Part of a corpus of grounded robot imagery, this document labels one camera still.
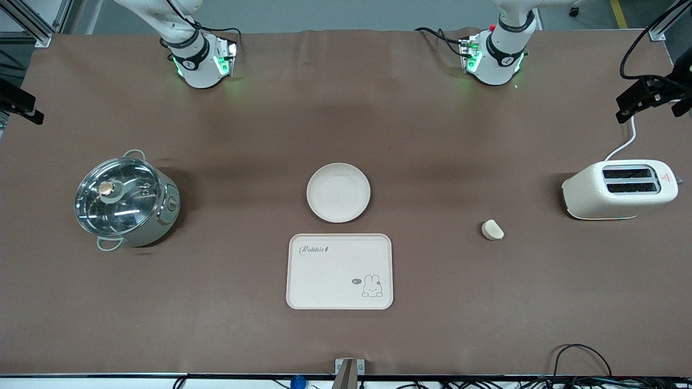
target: white plate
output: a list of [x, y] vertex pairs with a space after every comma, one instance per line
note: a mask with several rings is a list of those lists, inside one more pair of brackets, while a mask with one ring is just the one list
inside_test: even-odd
[[348, 163], [322, 166], [307, 184], [307, 202], [315, 215], [332, 223], [357, 218], [370, 202], [370, 183]]

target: white toaster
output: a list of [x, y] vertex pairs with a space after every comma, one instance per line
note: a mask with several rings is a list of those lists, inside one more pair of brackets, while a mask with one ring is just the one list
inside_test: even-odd
[[567, 211], [583, 220], [630, 219], [677, 196], [668, 165], [651, 159], [594, 163], [566, 180]]

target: glass lid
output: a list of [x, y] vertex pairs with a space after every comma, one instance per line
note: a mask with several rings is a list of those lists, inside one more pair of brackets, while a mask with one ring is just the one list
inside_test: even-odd
[[154, 168], [140, 159], [106, 161], [77, 189], [77, 220], [90, 233], [122, 235], [149, 219], [158, 204], [159, 187]]

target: green led light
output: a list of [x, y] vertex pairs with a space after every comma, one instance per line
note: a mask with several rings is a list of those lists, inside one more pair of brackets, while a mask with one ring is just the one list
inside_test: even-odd
[[228, 65], [226, 64], [228, 61], [226, 61], [224, 58], [218, 58], [216, 55], [214, 56], [214, 63], [217, 65], [217, 68], [219, 68], [219, 73], [221, 75], [227, 75], [228, 74]]
[[473, 56], [473, 58], [471, 58], [468, 61], [468, 66], [467, 66], [468, 71], [470, 71], [470, 72], [476, 71], [478, 69], [478, 64], [480, 63], [480, 60], [482, 58], [483, 58], [483, 52], [481, 50], [476, 51], [476, 54]]
[[514, 73], [516, 73], [516, 72], [519, 71], [519, 67], [521, 66], [521, 60], [523, 60], [523, 59], [524, 59], [524, 54], [522, 53], [522, 55], [521, 55], [521, 56], [519, 57], [519, 59], [517, 60], [517, 67], [514, 68]]
[[181, 77], [185, 77], [183, 76], [183, 71], [180, 70], [180, 66], [178, 65], [178, 61], [176, 61], [175, 57], [173, 57], [173, 63], [175, 64], [176, 69], [178, 69], [178, 75], [180, 75]]

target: pot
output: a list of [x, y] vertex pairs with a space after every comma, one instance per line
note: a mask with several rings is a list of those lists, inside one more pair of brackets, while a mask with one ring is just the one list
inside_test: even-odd
[[141, 150], [129, 150], [94, 168], [75, 198], [77, 221], [97, 235], [101, 251], [155, 242], [173, 226], [179, 211], [175, 183], [151, 166]]

